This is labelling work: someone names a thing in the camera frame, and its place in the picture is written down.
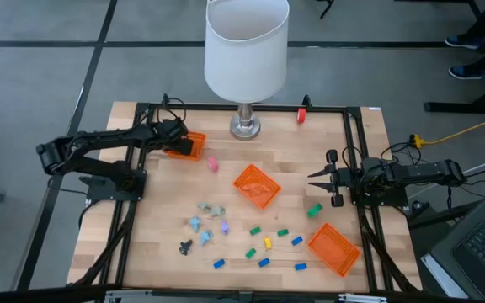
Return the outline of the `orange plastic mesh basket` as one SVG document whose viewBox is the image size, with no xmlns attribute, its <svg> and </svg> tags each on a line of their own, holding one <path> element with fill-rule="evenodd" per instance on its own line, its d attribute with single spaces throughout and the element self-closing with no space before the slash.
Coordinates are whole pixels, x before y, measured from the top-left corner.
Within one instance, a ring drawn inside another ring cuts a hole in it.
<svg viewBox="0 0 485 303">
<path fill-rule="evenodd" d="M 266 209 L 281 191 L 281 186 L 254 164 L 244 169 L 233 186 L 261 210 Z"/>
<path fill-rule="evenodd" d="M 206 134 L 190 131 L 187 137 L 193 142 L 192 150 L 189 155 L 183 155 L 176 151 L 164 151 L 164 153 L 172 158 L 199 161 L 205 147 Z"/>
<path fill-rule="evenodd" d="M 350 272 L 360 257 L 360 250 L 327 222 L 317 230 L 308 247 L 341 277 Z"/>
</svg>

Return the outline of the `white shade silver table lamp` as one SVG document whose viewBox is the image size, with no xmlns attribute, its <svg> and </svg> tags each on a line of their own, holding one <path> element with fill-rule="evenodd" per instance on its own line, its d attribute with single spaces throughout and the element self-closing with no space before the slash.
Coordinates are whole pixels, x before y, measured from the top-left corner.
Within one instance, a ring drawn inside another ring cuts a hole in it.
<svg viewBox="0 0 485 303">
<path fill-rule="evenodd" d="M 210 90 L 237 105 L 230 132 L 252 140 L 252 105 L 277 94 L 287 78 L 288 0 L 207 0 L 204 76 Z"/>
</svg>

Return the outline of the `black chair leg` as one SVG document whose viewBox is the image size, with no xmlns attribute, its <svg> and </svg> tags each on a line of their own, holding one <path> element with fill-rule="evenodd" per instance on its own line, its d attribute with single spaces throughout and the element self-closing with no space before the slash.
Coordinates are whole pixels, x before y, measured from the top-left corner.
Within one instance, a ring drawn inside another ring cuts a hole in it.
<svg viewBox="0 0 485 303">
<path fill-rule="evenodd" d="M 324 19 L 326 17 L 326 15 L 328 14 L 330 8 L 332 7 L 333 3 L 335 2 L 335 0 L 316 0 L 317 2 L 319 3 L 326 3 L 326 7 L 325 9 L 322 11 L 321 15 L 320 15 L 320 19 Z"/>
</svg>

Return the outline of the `silver metal bracket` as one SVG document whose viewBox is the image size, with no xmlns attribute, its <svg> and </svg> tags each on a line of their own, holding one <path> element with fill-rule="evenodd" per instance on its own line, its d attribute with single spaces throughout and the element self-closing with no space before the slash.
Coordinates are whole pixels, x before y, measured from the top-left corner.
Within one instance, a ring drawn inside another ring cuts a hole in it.
<svg viewBox="0 0 485 303">
<path fill-rule="evenodd" d="M 104 303 L 121 303 L 123 299 L 152 296 L 152 290 L 111 290 L 105 293 Z"/>
<path fill-rule="evenodd" d="M 388 300 L 380 296 L 345 293 L 338 296 L 338 303 L 388 303 Z"/>
</svg>

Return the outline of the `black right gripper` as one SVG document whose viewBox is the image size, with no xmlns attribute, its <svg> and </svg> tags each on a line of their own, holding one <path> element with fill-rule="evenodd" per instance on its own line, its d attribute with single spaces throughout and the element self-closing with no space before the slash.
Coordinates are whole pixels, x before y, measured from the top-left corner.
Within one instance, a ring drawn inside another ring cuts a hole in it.
<svg viewBox="0 0 485 303">
<path fill-rule="evenodd" d="M 336 150 L 328 150 L 326 152 L 327 165 L 321 171 L 308 175 L 309 178 L 315 178 L 323 175 L 329 176 L 329 183 L 309 183 L 309 185 L 325 189 L 331 193 L 333 197 L 332 207 L 342 207 L 344 205 L 344 197 L 339 192 L 341 187 L 359 188 L 358 171 L 352 168 L 337 168 L 338 153 Z"/>
</svg>

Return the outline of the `person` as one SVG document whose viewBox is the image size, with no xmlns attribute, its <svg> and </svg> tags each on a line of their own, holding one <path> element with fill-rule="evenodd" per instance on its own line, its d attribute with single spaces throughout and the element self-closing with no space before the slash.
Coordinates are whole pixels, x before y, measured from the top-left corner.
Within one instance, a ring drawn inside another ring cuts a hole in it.
<svg viewBox="0 0 485 303">
<path fill-rule="evenodd" d="M 445 43 L 450 47 L 461 47 L 469 50 L 478 50 L 485 41 L 485 9 L 469 30 L 461 35 L 450 36 Z M 485 56 L 478 61 L 465 65 L 455 66 L 448 73 L 460 80 L 479 80 L 485 77 Z"/>
</svg>

